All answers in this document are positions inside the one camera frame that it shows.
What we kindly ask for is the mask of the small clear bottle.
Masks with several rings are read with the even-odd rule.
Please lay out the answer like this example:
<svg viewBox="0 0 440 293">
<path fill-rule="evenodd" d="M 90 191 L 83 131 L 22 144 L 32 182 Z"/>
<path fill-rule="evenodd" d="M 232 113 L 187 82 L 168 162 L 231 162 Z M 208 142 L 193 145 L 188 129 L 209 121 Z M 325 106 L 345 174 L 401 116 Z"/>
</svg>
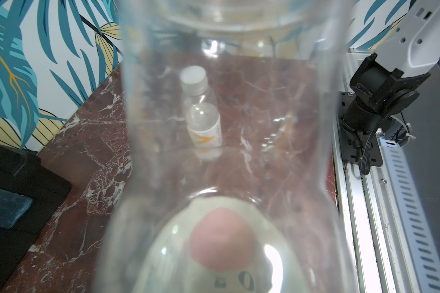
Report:
<svg viewBox="0 0 440 293">
<path fill-rule="evenodd" d="M 119 1 L 133 163 L 95 293 L 355 293 L 326 190 L 349 1 Z M 222 154 L 195 153 L 180 72 L 207 72 Z"/>
</svg>

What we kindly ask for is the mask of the white cap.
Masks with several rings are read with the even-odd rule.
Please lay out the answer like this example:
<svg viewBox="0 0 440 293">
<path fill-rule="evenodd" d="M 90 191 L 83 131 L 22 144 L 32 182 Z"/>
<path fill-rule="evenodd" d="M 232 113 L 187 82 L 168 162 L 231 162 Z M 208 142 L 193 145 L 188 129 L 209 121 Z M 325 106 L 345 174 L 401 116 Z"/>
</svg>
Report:
<svg viewBox="0 0 440 293">
<path fill-rule="evenodd" d="M 183 92 L 188 95 L 200 95 L 209 87 L 207 72 L 197 65 L 184 68 L 180 72 L 180 82 Z"/>
</svg>

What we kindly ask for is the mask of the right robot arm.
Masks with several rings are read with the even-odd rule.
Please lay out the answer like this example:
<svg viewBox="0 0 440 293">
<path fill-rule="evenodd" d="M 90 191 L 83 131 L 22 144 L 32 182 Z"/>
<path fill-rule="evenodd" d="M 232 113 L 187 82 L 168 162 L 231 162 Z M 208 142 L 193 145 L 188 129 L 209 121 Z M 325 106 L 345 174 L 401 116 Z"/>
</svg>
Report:
<svg viewBox="0 0 440 293">
<path fill-rule="evenodd" d="M 440 1 L 416 1 L 353 75 L 355 99 L 342 128 L 370 147 L 378 128 L 419 96 L 418 87 L 435 65 L 440 65 Z"/>
</svg>

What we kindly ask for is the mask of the large white label bottle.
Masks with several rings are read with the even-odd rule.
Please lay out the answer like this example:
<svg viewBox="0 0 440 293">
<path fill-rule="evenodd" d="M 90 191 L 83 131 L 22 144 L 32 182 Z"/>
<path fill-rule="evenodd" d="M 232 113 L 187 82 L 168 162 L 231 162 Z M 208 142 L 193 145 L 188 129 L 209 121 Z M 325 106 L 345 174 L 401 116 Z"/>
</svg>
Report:
<svg viewBox="0 0 440 293">
<path fill-rule="evenodd" d="M 200 95 L 188 95 L 182 90 L 182 111 L 195 155 L 203 161 L 213 161 L 222 154 L 221 116 L 213 89 Z"/>
</svg>

